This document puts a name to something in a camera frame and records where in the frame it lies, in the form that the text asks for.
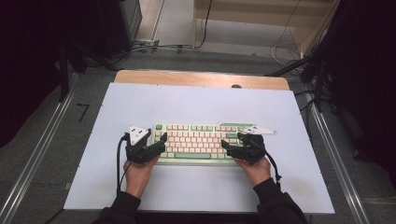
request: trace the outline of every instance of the table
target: table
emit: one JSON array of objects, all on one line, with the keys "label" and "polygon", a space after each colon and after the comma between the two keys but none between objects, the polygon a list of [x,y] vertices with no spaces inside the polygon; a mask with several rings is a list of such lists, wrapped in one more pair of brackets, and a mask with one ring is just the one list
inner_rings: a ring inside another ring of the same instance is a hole
[{"label": "table", "polygon": [[[171,85],[173,81],[184,85]],[[264,141],[283,176],[282,189],[307,214],[333,213],[298,106],[285,81],[282,77],[120,71],[109,85],[64,209],[111,205],[116,196],[115,148],[131,124],[150,128],[159,120],[217,123],[248,119],[277,130],[277,135],[266,135]],[[230,88],[230,84],[244,89]],[[273,89],[261,90],[260,85]],[[156,165],[139,210],[255,213],[257,204],[239,167]]]},{"label": "table", "polygon": [[[210,0],[194,0],[192,47],[195,48],[197,19],[206,19]],[[299,52],[308,55],[327,29],[339,0],[215,0],[209,19],[288,26]]]}]

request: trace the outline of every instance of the person's right hand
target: person's right hand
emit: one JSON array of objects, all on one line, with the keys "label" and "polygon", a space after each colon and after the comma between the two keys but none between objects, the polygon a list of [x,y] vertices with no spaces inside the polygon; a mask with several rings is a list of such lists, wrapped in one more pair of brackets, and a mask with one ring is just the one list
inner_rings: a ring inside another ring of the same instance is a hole
[{"label": "person's right hand", "polygon": [[249,165],[246,161],[234,159],[244,171],[250,183],[255,187],[262,181],[271,178],[271,163],[262,157],[253,165]]}]

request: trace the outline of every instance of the white table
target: white table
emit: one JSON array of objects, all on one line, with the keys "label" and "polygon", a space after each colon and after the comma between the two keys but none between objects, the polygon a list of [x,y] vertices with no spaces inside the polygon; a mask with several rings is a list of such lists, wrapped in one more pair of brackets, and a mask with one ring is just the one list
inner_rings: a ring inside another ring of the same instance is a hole
[{"label": "white table", "polygon": [[[282,175],[282,190],[307,214],[334,213],[291,91],[111,83],[64,209],[102,209],[116,197],[116,149],[131,124],[254,122]],[[124,161],[124,145],[121,161]],[[156,165],[139,210],[256,212],[257,196],[238,167]]]}]

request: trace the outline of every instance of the floor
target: floor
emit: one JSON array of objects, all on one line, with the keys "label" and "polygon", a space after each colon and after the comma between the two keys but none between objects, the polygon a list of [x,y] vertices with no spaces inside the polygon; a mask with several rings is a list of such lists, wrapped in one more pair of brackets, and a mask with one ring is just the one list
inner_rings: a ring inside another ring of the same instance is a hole
[{"label": "floor", "polygon": [[[145,1],[141,0],[141,2],[143,8]],[[181,4],[181,1],[177,1],[180,3],[177,6],[172,5],[175,2],[176,0],[164,2],[163,13],[157,24],[158,29],[148,32],[151,36],[141,37],[142,40],[160,40],[163,45],[190,44],[191,37],[188,27],[191,24],[189,21],[177,20],[181,23],[176,23],[169,20],[172,18],[171,15],[180,16],[172,10],[177,10],[176,7],[182,6],[189,8],[187,4],[190,4],[191,1],[182,1],[186,5]],[[214,31],[229,26],[236,29],[238,24],[219,25],[215,29],[211,24],[208,24],[207,42],[204,45],[208,44],[207,49],[183,49],[182,52],[174,49],[135,51],[121,58],[117,66],[125,69],[210,71],[256,76],[275,72],[284,66],[274,59],[271,52],[278,43],[289,41],[288,32],[283,34],[284,27],[267,27],[269,29],[266,33],[267,36],[265,41],[262,41],[265,44],[258,48],[260,50],[253,50],[255,48],[251,46],[245,48],[241,46],[244,45],[243,43],[250,43],[250,41],[257,42],[253,40],[238,42],[241,40],[240,38],[238,40],[238,31],[229,35],[230,40],[222,42],[227,44],[220,44],[216,39]],[[219,30],[219,32],[224,34],[227,31]],[[282,49],[276,58],[282,60],[282,63],[286,63],[294,59],[291,56],[293,51],[292,47]],[[300,71],[293,71],[291,74],[283,76],[294,92],[304,91],[305,88],[298,78],[298,72]],[[1,202],[6,202],[8,194],[11,193],[10,190],[18,182],[21,174],[26,171],[31,173],[28,188],[20,192],[21,200],[17,201],[18,209],[9,214],[12,217],[10,223],[44,223],[61,211],[68,194],[68,186],[73,182],[74,174],[106,94],[108,83],[114,80],[115,75],[116,72],[108,71],[101,66],[89,68],[84,75],[74,74],[71,78],[73,89],[68,100],[59,104],[60,90],[55,90],[26,121],[14,140],[0,148]],[[304,107],[307,103],[307,95],[296,96],[296,101],[300,108]],[[89,105],[86,113],[84,113],[86,108],[84,105]],[[62,106],[64,106],[64,112],[59,113],[58,108]],[[58,116],[55,118],[59,118],[55,122],[54,114]],[[361,206],[364,209],[364,214],[361,216],[366,215],[369,222],[358,220],[351,210],[346,191],[341,184],[342,179],[337,174],[337,167],[334,166],[326,142],[318,128],[315,113],[310,114],[308,127],[312,133],[314,151],[328,186],[335,214],[313,216],[307,214],[309,222],[395,223],[396,189],[390,184],[387,172],[375,163],[353,159],[355,148],[342,121],[332,113],[329,105],[323,104],[321,115],[326,120],[337,152],[346,167],[357,196],[361,199]],[[305,113],[302,113],[302,118],[306,121]],[[49,139],[42,139],[43,133],[49,133],[47,127],[51,123],[54,124],[54,132],[51,132]],[[35,155],[36,149],[40,147],[45,150],[35,157],[40,161],[39,166],[35,169],[27,168],[25,165],[30,162],[30,159],[33,158],[32,155]],[[99,211],[62,211],[59,216],[54,217],[51,223],[90,223],[98,214]],[[257,223],[257,218],[254,215],[140,213],[138,216],[138,223],[159,223],[159,220],[161,223]]]}]

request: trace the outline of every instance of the gray floor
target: gray floor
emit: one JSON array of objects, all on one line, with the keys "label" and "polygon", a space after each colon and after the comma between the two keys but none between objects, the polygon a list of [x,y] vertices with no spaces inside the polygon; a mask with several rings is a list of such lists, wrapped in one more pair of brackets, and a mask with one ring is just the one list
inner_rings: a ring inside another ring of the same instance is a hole
[{"label": "gray floor", "polygon": [[[210,71],[245,75],[262,75],[279,69],[279,64],[268,58],[198,51],[183,51],[177,54],[176,51],[169,49],[159,49],[155,53],[135,52],[125,56],[118,63],[118,66],[125,69]],[[105,96],[106,88],[108,83],[113,81],[115,75],[115,72],[107,71],[104,67],[90,68],[85,75],[78,75],[78,84],[75,86],[76,89],[71,103],[50,142],[48,151],[29,189],[21,201],[13,218],[13,223],[43,223],[63,208],[68,193],[68,190],[64,189],[64,184],[73,181]],[[293,91],[303,90],[297,77],[288,74],[286,79]],[[12,183],[17,179],[24,164],[28,161],[40,134],[44,132],[51,113],[57,106],[58,96],[59,90],[54,91],[29,118],[15,139],[1,148],[0,197],[2,201],[7,197]],[[297,96],[296,100],[300,107],[306,104],[303,95]],[[82,121],[79,120],[84,108],[78,106],[78,104],[90,105]],[[355,161],[352,158],[354,148],[342,123],[337,116],[331,113],[327,105],[323,105],[323,108],[329,128],[358,193],[363,201],[367,199],[363,206],[370,220],[372,223],[394,223],[396,221],[396,215],[393,212],[396,208],[395,203],[375,203],[373,200],[369,200],[373,198],[387,199],[396,195],[395,189],[389,183],[387,173],[374,163]],[[354,223],[346,197],[312,116],[309,123],[313,134],[314,150],[328,186],[335,214],[307,215],[307,218],[311,219],[311,223]],[[97,217],[98,212],[63,211],[55,218],[53,223],[89,223]],[[192,220],[197,219],[202,220],[203,223],[208,223],[208,220],[214,222],[223,220],[223,223],[235,223],[239,219],[239,223],[254,223],[256,220],[255,216],[233,216],[233,220],[228,219],[227,222],[227,219],[224,219],[226,217],[229,216],[141,214],[139,220],[142,221],[141,223],[158,223],[157,220],[180,220],[178,223],[192,223]]]}]

